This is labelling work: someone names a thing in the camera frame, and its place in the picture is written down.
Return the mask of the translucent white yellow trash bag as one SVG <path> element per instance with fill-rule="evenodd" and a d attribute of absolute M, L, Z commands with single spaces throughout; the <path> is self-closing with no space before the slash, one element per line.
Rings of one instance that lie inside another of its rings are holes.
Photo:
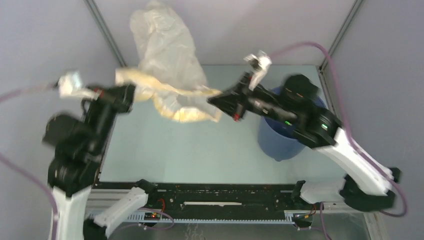
<path fill-rule="evenodd" d="M 129 26 L 140 61 L 137 67 L 116 69 L 115 83 L 135 84 L 135 101 L 151 100 L 164 118 L 219 122 L 222 112 L 207 100 L 220 90 L 209 87 L 193 37 L 180 16 L 169 5 L 152 0 L 133 12 Z"/>

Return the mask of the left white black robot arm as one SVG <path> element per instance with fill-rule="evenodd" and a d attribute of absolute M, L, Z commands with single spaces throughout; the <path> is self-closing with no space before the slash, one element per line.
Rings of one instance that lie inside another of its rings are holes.
<path fill-rule="evenodd" d="M 89 100 L 83 118 L 67 113 L 52 117 L 42 139 L 54 148 L 47 176 L 56 204 L 50 229 L 53 240 L 106 240 L 131 213 L 142 207 L 153 208 L 158 202 L 157 186 L 141 179 L 101 214 L 85 216 L 116 117 L 131 111 L 136 87 L 129 83 L 88 89 L 97 97 Z"/>

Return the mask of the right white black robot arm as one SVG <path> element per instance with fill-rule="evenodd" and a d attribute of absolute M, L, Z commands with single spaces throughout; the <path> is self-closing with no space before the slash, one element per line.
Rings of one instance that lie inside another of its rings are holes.
<path fill-rule="evenodd" d="M 309 204 L 343 202 L 360 212 L 383 212 L 395 204 L 392 186 L 400 177 L 396 167 L 387 168 L 355 148 L 337 116 L 316 104 L 318 87 L 303 74 L 288 76 L 278 90 L 262 85 L 250 89 L 254 75 L 246 73 L 234 86 L 211 96 L 207 102 L 235 121 L 246 112 L 292 128 L 302 145 L 328 156 L 345 171 L 342 181 L 296 184 L 291 204 L 304 209 Z"/>

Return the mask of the blue plastic trash bin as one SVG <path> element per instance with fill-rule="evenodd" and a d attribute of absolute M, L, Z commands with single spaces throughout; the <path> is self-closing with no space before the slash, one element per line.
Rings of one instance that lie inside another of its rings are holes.
<path fill-rule="evenodd" d="M 257 136 L 260 149 L 277 162 L 297 156 L 305 148 L 305 145 L 293 137 L 296 127 L 296 123 L 279 122 L 262 117 Z"/>

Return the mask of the left aluminium corner profile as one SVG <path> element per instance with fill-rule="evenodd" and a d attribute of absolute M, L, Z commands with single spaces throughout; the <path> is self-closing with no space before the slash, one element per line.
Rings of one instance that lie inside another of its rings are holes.
<path fill-rule="evenodd" d="M 83 0 L 85 3 L 88 11 L 90 12 L 92 19 L 94 20 L 98 30 L 100 31 L 101 35 L 103 36 L 107 46 L 111 50 L 114 58 L 117 60 L 118 64 L 121 67 L 127 67 L 127 62 L 124 59 L 123 54 L 121 53 L 104 17 L 102 16 L 102 13 L 96 3 L 95 0 Z"/>

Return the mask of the aluminium corner profile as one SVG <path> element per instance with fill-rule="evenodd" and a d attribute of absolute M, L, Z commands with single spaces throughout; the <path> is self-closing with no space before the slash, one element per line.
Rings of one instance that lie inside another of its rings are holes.
<path fill-rule="evenodd" d="M 117 60 L 118 64 L 121 67 L 127 67 L 127 62 L 124 59 L 123 54 L 121 53 L 104 17 L 102 16 L 102 13 L 96 3 L 95 0 L 83 0 L 85 3 L 88 11 L 90 12 L 92 19 L 94 20 L 98 30 L 100 31 L 101 35 L 103 36 L 107 46 L 111 50 L 114 58 Z"/>
<path fill-rule="evenodd" d="M 338 46 L 340 45 L 341 41 L 343 40 L 344 36 L 346 35 L 349 27 L 352 25 L 355 17 L 359 13 L 361 7 L 365 3 L 365 0 L 355 0 L 351 9 L 349 10 L 345 20 L 343 21 L 338 33 L 336 34 L 334 41 L 332 42 L 330 48 L 328 49 L 328 55 L 332 57 L 332 55 L 337 50 Z"/>

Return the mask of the left circuit board with leds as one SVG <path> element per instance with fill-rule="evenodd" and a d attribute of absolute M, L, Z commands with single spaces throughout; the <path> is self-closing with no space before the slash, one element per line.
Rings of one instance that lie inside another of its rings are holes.
<path fill-rule="evenodd" d="M 162 215 L 157 212 L 145 212 L 143 216 L 144 221 L 159 221 L 162 219 Z"/>

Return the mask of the right circuit board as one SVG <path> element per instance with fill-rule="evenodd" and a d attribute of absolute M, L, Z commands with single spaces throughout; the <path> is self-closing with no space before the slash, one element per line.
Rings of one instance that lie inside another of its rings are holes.
<path fill-rule="evenodd" d="M 292 220 L 294 222 L 312 222 L 313 220 L 313 214 L 294 214 L 292 217 Z"/>

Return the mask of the right aluminium corner profile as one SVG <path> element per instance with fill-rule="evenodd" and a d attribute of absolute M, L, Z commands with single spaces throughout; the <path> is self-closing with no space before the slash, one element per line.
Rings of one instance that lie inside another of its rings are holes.
<path fill-rule="evenodd" d="M 332 42 L 330 48 L 328 49 L 328 55 L 332 57 L 332 55 L 337 50 L 338 46 L 340 45 L 341 41 L 343 40 L 344 36 L 346 35 L 349 27 L 352 25 L 355 17 L 359 13 L 361 7 L 365 3 L 365 0 L 355 0 L 351 9 L 349 10 L 345 20 L 343 21 L 338 33 L 336 34 L 334 41 Z"/>

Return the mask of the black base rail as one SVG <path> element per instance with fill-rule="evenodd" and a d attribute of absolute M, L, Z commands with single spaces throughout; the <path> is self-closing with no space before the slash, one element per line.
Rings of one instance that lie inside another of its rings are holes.
<path fill-rule="evenodd" d="M 300 198 L 299 184 L 157 183 L 148 188 L 145 208 L 163 211 L 144 221 L 141 207 L 129 220 L 141 223 L 291 224 L 295 214 L 313 214 L 320 203 Z"/>

